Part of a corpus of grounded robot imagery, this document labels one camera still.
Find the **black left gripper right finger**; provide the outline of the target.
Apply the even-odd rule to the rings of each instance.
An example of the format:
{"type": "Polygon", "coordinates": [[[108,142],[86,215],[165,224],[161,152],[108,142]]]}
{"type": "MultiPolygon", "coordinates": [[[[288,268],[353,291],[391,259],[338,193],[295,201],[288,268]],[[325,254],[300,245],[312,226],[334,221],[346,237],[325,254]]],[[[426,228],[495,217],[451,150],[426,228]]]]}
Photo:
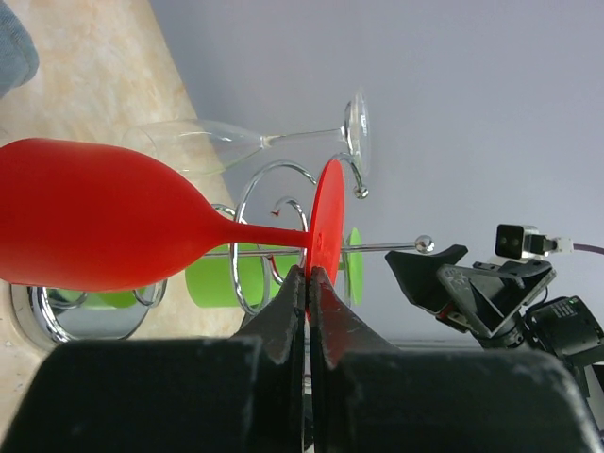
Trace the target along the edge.
{"type": "Polygon", "coordinates": [[[402,349],[309,278],[319,452],[599,452],[570,374],[531,351],[402,349]]]}

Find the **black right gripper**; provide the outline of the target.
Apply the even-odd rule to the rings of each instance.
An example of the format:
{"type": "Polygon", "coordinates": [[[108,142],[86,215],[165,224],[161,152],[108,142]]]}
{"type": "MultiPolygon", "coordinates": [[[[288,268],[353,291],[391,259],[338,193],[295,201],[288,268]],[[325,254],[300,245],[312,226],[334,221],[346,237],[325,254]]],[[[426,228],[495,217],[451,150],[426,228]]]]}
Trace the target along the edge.
{"type": "Polygon", "coordinates": [[[430,255],[391,251],[385,260],[412,305],[439,316],[452,302],[480,338],[494,338],[508,323],[515,325],[513,316],[556,277],[545,260],[457,266],[467,253],[466,246],[454,244],[430,255]]]}

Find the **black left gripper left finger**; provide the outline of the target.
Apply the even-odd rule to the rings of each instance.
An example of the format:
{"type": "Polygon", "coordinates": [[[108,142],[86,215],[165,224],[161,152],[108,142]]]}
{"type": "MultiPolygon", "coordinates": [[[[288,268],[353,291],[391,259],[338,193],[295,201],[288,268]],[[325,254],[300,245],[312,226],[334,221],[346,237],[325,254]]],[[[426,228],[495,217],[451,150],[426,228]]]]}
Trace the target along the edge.
{"type": "Polygon", "coordinates": [[[5,452],[300,452],[306,282],[228,338],[73,342],[33,378],[5,452]]]}

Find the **green wine glass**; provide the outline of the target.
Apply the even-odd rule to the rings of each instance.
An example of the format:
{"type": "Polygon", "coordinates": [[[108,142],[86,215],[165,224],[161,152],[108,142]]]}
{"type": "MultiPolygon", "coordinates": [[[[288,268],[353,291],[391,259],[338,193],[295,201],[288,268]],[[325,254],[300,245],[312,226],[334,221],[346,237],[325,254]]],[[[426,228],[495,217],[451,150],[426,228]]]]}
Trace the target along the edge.
{"type": "MultiPolygon", "coordinates": [[[[240,258],[240,283],[248,304],[256,308],[265,294],[275,297],[280,285],[264,273],[264,264],[260,258],[240,258]]],[[[360,252],[350,253],[342,258],[340,269],[344,272],[344,286],[350,291],[348,301],[359,304],[363,296],[364,262],[360,252]]],[[[234,293],[230,265],[226,258],[203,258],[185,270],[187,294],[200,308],[231,308],[239,305],[234,293]]],[[[164,284],[149,286],[135,291],[117,293],[83,293],[73,290],[58,290],[59,299],[68,303],[82,301],[94,307],[108,305],[124,309],[136,304],[151,307],[161,299],[164,284]]]]}

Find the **red wine glass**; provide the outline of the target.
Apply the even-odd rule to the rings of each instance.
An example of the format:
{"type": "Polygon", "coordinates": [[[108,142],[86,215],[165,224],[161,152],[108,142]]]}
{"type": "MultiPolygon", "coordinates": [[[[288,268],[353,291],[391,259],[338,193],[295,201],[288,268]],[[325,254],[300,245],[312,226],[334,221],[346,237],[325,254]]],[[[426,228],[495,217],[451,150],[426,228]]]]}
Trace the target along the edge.
{"type": "Polygon", "coordinates": [[[1,278],[93,293],[136,290],[230,233],[176,170],[102,143],[21,139],[1,149],[1,278]]]}

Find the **clear wine glass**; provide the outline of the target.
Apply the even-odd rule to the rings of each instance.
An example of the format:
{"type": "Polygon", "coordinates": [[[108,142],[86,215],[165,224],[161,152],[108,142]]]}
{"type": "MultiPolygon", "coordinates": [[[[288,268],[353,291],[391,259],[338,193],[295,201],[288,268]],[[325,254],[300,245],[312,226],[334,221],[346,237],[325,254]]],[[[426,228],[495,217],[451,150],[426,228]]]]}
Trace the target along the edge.
{"type": "Polygon", "coordinates": [[[266,134],[216,121],[172,120],[134,126],[121,145],[158,159],[184,176],[221,174],[260,152],[283,145],[330,140],[342,143],[363,176],[370,171],[369,109],[358,89],[344,108],[342,126],[291,134],[266,134]]]}

